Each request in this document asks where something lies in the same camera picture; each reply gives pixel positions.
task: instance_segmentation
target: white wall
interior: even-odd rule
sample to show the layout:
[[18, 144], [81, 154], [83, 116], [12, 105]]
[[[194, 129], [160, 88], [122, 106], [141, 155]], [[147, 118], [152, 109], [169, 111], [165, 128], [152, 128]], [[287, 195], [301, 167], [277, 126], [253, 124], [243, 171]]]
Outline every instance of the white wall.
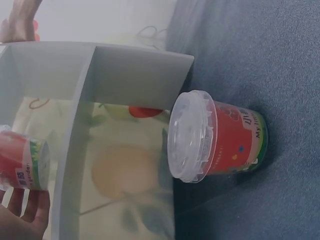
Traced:
[[[153, 25], [158, 31], [168, 27], [176, 1], [43, 0], [35, 16], [37, 34], [41, 41], [139, 45], [134, 38], [144, 27]], [[0, 21], [8, 17], [12, 2], [1, 2]]]

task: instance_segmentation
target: blue couch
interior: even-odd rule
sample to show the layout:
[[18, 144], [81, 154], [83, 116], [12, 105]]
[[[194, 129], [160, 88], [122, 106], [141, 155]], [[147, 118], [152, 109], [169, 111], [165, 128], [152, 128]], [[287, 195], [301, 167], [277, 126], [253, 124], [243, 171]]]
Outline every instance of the blue couch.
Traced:
[[178, 0], [167, 49], [183, 91], [260, 112], [260, 170], [174, 183], [177, 240], [320, 239], [320, 1]]

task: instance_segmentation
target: white shelf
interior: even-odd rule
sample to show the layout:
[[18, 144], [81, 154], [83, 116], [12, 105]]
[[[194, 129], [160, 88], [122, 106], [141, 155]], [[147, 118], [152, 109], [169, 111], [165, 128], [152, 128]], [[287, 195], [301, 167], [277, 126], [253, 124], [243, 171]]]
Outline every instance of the white shelf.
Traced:
[[[1, 124], [14, 125], [26, 97], [69, 101], [65, 120], [55, 126], [63, 132], [63, 141], [55, 179], [51, 239], [78, 240], [85, 236], [104, 239], [103, 235], [98, 237], [104, 233], [103, 228], [98, 233], [95, 228], [82, 225], [81, 232], [79, 227], [80, 223], [86, 225], [89, 219], [88, 216], [81, 218], [85, 209], [81, 201], [89, 201], [84, 193], [93, 198], [96, 195], [86, 189], [91, 184], [86, 181], [87, 168], [91, 166], [86, 157], [90, 127], [84, 123], [84, 117], [94, 113], [95, 103], [170, 109], [193, 60], [188, 55], [98, 43], [7, 45], [0, 55]], [[134, 125], [132, 129], [140, 131]], [[164, 212], [173, 215], [172, 207], [171, 204]], [[141, 234], [131, 239], [151, 239], [148, 231]], [[170, 238], [154, 236], [154, 239]]]

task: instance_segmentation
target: green label stripe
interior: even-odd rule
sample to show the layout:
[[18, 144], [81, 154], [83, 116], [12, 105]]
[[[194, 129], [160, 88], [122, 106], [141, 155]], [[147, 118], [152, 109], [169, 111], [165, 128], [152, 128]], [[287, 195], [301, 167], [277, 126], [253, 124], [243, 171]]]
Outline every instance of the green label stripe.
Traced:
[[265, 157], [267, 146], [268, 146], [268, 130], [267, 130], [265, 120], [258, 113], [255, 113], [255, 116], [258, 118], [259, 127], [261, 128], [260, 139], [259, 139], [259, 149], [256, 155], [256, 159], [258, 159], [258, 163], [252, 164], [249, 167], [249, 170], [254, 170], [261, 165], [261, 163], [263, 162], [263, 158]]
[[30, 153], [32, 159], [32, 172], [33, 172], [33, 181], [35, 188], [40, 189], [39, 181], [39, 157], [40, 157], [41, 144], [30, 140]]

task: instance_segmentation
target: plastic cup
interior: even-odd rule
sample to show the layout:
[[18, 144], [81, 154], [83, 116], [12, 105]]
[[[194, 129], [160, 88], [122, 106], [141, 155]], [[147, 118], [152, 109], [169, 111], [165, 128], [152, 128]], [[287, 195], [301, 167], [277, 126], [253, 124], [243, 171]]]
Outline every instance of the plastic cup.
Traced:
[[0, 126], [0, 187], [47, 190], [50, 171], [49, 147], [34, 139]]
[[206, 175], [255, 170], [268, 144], [263, 117], [213, 101], [205, 91], [182, 93], [171, 112], [167, 153], [173, 177], [197, 183]]

